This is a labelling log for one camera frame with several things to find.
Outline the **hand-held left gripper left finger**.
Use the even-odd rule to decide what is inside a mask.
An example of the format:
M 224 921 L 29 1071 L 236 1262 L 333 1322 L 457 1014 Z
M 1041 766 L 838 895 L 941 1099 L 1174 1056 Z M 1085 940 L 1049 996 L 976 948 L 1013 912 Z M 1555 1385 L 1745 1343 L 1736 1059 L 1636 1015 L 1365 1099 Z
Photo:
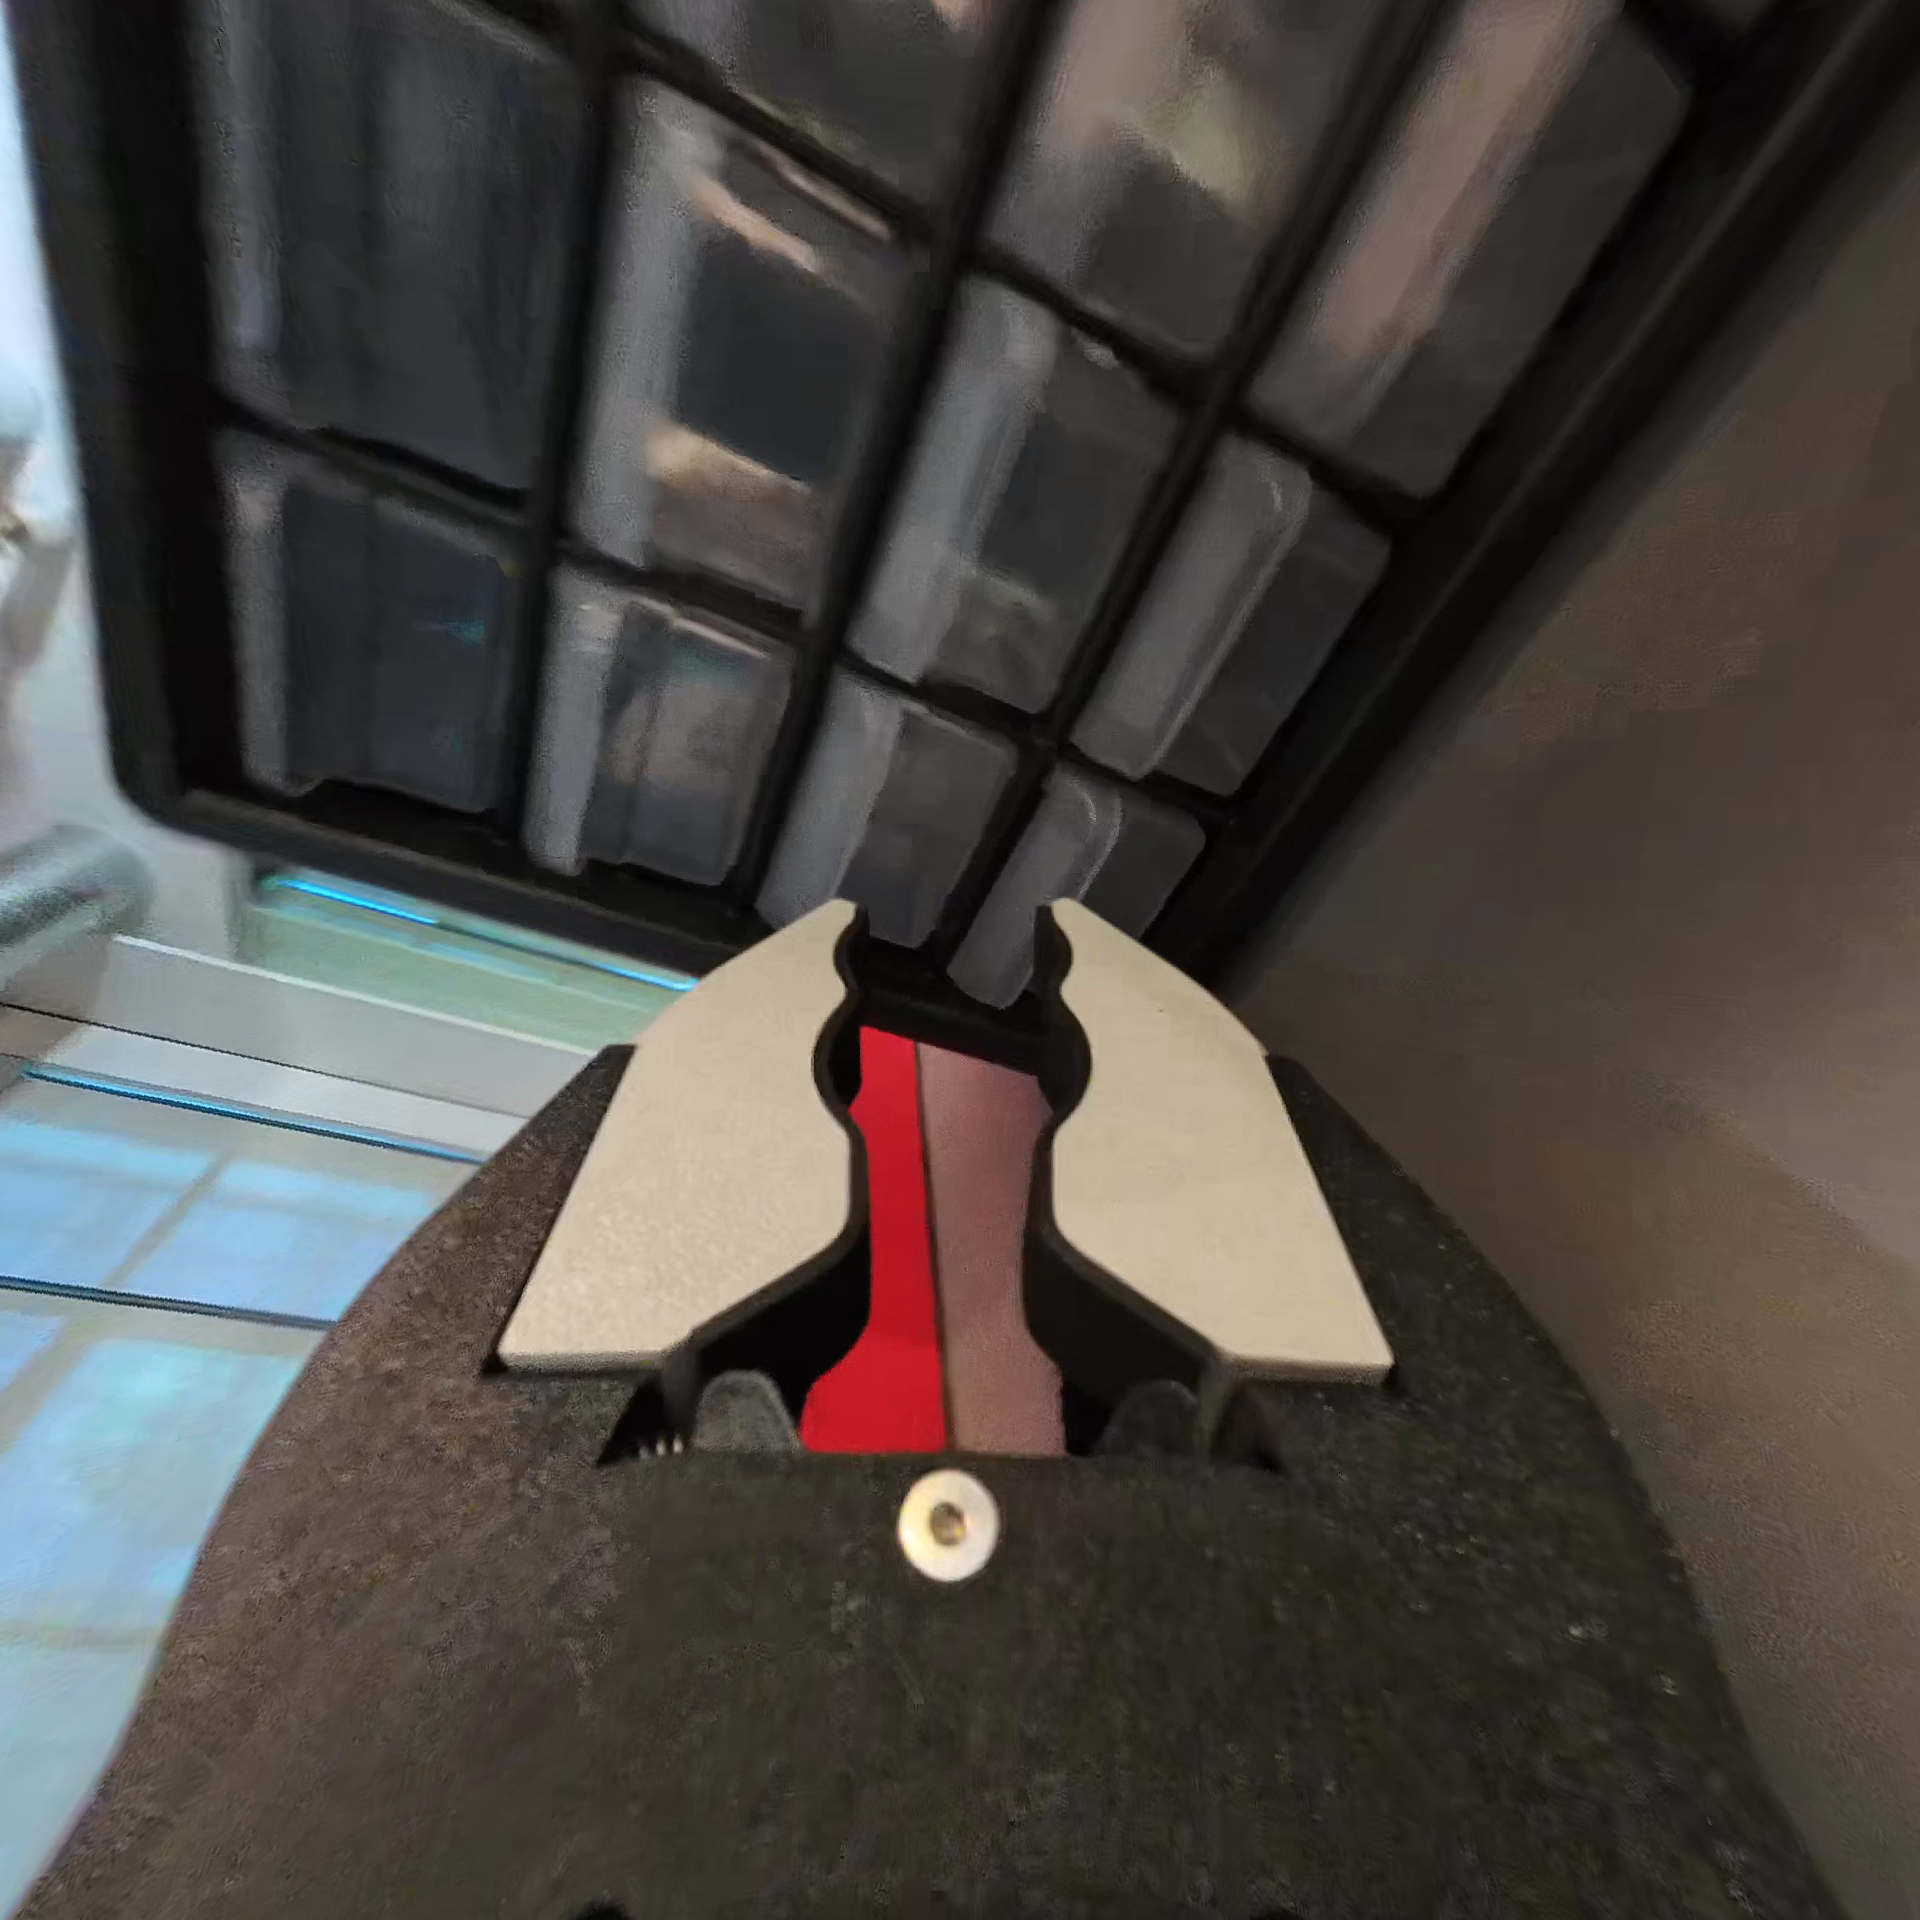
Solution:
M 809 1383 L 847 1351 L 869 1315 L 849 1114 L 863 942 L 863 911 L 831 899 L 639 1032 L 501 1330 L 505 1369 L 692 1382 L 852 1264 L 829 1348 L 764 1369 Z

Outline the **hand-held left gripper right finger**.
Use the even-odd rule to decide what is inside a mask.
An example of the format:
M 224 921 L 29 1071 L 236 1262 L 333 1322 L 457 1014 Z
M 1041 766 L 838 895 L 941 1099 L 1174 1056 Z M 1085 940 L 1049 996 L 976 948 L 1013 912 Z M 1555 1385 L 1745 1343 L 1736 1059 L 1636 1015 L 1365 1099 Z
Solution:
M 1261 1042 L 1085 906 L 1036 928 L 1025 1323 L 1075 1387 L 1380 1385 L 1395 1353 Z

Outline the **red plastic bin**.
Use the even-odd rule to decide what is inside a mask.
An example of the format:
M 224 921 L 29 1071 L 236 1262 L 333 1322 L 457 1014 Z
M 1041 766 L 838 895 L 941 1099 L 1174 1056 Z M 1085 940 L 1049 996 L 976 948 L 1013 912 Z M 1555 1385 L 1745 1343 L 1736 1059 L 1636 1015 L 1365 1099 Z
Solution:
M 912 1040 L 863 1027 L 859 1067 L 849 1111 L 869 1150 L 869 1322 L 806 1393 L 799 1442 L 811 1455 L 937 1455 L 948 1417 L 920 1056 Z

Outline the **black drawer cabinet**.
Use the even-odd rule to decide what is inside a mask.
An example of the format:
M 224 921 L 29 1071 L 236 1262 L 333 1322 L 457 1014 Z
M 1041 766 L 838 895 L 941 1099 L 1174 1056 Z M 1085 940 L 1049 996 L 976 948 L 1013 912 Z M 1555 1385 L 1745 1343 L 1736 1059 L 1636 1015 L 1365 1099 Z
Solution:
M 328 499 L 302 499 L 278 455 L 243 452 L 229 476 L 200 462 L 190 350 L 190 322 L 203 319 L 200 230 L 173 196 L 190 186 L 176 136 L 192 127 L 155 8 L 7 6 L 7 25 L 75 414 L 111 771 L 155 820 L 205 838 L 179 807 L 179 618 L 195 614 L 203 563 L 214 591 L 280 574 L 280 538 Z M 1184 32 L 1199 15 L 1203 6 L 1121 6 L 1117 30 L 1069 32 L 1067 211 L 1037 230 L 1071 256 L 1091 250 L 1075 232 L 1094 196 L 1079 166 L 1109 119 L 1140 114 L 1171 131 L 1177 95 L 1161 62 L 1184 72 Z M 1473 423 L 1485 425 L 1478 452 L 1495 452 L 1495 376 L 1513 374 L 1525 345 L 1547 348 L 1551 296 L 1598 248 L 1600 215 L 1625 202 L 1636 166 L 1604 146 L 1623 138 L 1636 148 L 1648 123 L 1664 122 L 1671 199 L 1639 207 L 1651 240 L 1640 266 L 1613 256 L 1591 287 L 1600 370 L 1580 374 L 1569 356 L 1547 369 L 1545 352 L 1531 366 L 1547 398 L 1575 406 L 1569 432 L 1521 471 L 1545 483 L 1542 499 L 1496 516 L 1507 543 L 1478 554 L 1485 572 L 1469 572 L 1459 519 L 1441 534 L 1441 586 L 1459 599 L 1412 675 L 1423 704 L 1365 707 L 1291 738 L 1293 769 L 1327 784 L 1283 816 L 1291 864 L 1255 897 L 1255 938 L 1547 538 L 1675 386 L 1733 292 L 1760 275 L 1763 250 L 1788 236 L 1913 72 L 1915 6 L 1467 6 L 1441 30 L 1440 78 L 1422 81 L 1400 110 L 1358 214 L 1315 273 L 1304 319 L 1284 324 L 1255 380 L 1255 395 L 1293 425 L 1327 425 L 1336 444 L 1360 441 L 1391 467 L 1467 483 L 1452 457 Z M 1117 449 L 1094 449 L 1102 496 L 1144 455 L 1144 402 L 1121 401 L 1116 376 L 1094 374 L 1060 322 L 1013 296 L 969 302 L 958 356 L 958 394 L 934 402 L 933 451 L 908 483 L 904 561 L 885 563 L 877 623 L 854 649 L 1037 692 L 1062 668 L 1065 615 L 1036 614 L 1024 595 L 1007 618 L 959 615 L 966 563 L 985 561 L 989 545 L 1005 561 L 1016 478 L 1037 474 L 1062 506 L 1054 489 L 1065 471 L 1039 451 L 1054 409 L 1085 402 L 1117 432 Z M 1094 695 L 1085 731 L 1097 769 L 1069 762 L 1093 778 L 1121 784 L 1111 766 L 1139 776 L 1163 750 L 1191 753 L 1189 772 L 1245 776 L 1256 745 L 1280 745 L 1283 718 L 1307 720 L 1307 688 L 1336 695 L 1332 642 L 1361 591 L 1384 586 L 1388 538 L 1291 457 L 1231 440 L 1198 514 L 1119 646 L 1116 684 Z M 689 839 L 689 857 L 716 855 L 747 810 L 723 801 L 723 778 L 775 730 L 783 668 L 772 642 L 571 566 L 536 624 L 533 820 L 509 827 L 507 850 L 533 855 L 533 879 L 548 882 L 633 880 L 587 868 L 585 855 L 662 855 L 671 833 Z M 959 830 L 982 825 L 1015 772 L 1007 745 L 941 718 L 920 692 L 933 688 L 829 684 L 822 766 L 801 780 L 798 841 L 776 855 L 772 892 L 756 902 L 765 921 L 742 948 L 843 895 L 869 916 L 891 992 L 902 985 L 893 938 L 927 928 L 933 882 L 958 868 Z M 252 855 L 671 969 L 729 959 L 701 963 L 636 928 L 573 916 L 575 899 L 492 906 L 435 871 L 416 880 L 349 871 L 345 859 Z

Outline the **glass partition wall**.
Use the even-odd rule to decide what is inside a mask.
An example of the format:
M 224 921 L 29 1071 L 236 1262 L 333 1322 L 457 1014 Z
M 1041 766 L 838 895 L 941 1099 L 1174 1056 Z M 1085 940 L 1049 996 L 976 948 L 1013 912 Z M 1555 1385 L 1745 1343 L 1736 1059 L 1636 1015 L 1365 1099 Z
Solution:
M 4 996 L 4 1912 L 117 1750 L 236 1475 L 376 1268 L 689 978 L 313 871 L 236 956 Z

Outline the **round metal duct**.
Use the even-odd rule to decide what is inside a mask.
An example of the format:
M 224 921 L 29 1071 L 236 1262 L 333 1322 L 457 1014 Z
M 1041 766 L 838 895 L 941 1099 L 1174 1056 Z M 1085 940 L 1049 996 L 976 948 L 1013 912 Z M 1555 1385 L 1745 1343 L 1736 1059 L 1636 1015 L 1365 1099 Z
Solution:
M 72 944 L 134 928 L 150 903 L 148 864 L 93 827 L 61 823 L 4 848 L 1 985 Z

